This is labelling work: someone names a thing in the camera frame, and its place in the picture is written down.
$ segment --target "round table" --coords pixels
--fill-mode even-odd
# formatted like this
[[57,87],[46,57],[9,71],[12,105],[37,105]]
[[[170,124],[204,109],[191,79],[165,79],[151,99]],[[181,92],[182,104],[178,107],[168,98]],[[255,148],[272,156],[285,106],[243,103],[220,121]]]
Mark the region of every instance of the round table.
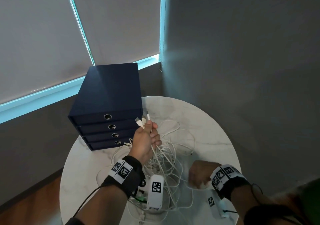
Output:
[[[226,133],[208,114],[199,108],[173,98],[161,96],[142,97],[144,113],[150,114],[151,120],[160,124],[164,120],[174,120],[181,124],[180,129],[189,130],[196,140],[193,159],[215,161],[231,164],[240,172],[237,154]],[[73,144],[66,159],[60,184],[60,210],[62,222],[65,224],[74,215],[86,197],[98,187],[97,174],[106,166],[110,166],[110,158],[116,148],[90,151],[79,136]],[[228,219],[215,220],[206,204],[204,191],[194,191],[193,206],[179,211],[191,220],[192,224],[232,224]],[[226,201],[229,209],[234,209]],[[163,224],[178,223],[177,211],[170,211]],[[238,215],[231,214],[234,221]],[[120,224],[139,224],[126,208]]]

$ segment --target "silver ring drawer pull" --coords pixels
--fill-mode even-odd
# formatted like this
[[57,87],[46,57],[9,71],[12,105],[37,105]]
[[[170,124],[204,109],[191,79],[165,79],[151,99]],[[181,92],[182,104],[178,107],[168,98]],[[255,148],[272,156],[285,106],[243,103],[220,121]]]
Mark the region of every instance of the silver ring drawer pull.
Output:
[[106,120],[110,120],[112,118],[112,115],[106,114],[103,116]]

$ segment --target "person's left hand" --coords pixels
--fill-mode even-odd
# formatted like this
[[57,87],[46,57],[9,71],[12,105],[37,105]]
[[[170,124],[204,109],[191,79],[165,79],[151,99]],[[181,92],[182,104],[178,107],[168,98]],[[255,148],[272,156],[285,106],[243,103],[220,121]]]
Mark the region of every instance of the person's left hand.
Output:
[[151,146],[155,150],[162,144],[157,128],[157,123],[148,120],[145,129],[139,127],[134,134],[132,148],[128,155],[138,159],[142,166],[153,156]]

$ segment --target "black sleeve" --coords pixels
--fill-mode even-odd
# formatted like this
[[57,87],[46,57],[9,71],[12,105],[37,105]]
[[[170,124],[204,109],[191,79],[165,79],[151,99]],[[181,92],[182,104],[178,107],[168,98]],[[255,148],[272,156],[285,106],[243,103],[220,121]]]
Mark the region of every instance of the black sleeve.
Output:
[[84,225],[84,223],[79,219],[72,217],[69,219],[69,221],[67,221],[66,225]]

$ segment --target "forearm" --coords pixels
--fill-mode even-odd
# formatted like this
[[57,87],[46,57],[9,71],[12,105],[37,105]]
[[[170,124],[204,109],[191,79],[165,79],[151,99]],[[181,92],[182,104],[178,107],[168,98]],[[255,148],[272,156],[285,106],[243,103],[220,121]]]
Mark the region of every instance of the forearm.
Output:
[[85,225],[118,225],[127,203],[126,194],[112,185],[100,188],[76,218]]
[[[251,191],[251,186],[241,186],[235,188],[231,193],[231,202],[238,212],[238,215],[242,220],[244,220],[246,213],[253,207],[260,204],[274,204],[268,197],[260,193],[259,191],[253,190],[254,195]],[[295,218],[289,217],[290,220],[298,222]],[[283,219],[272,219],[268,223],[270,225],[292,225],[292,223],[287,222]]]

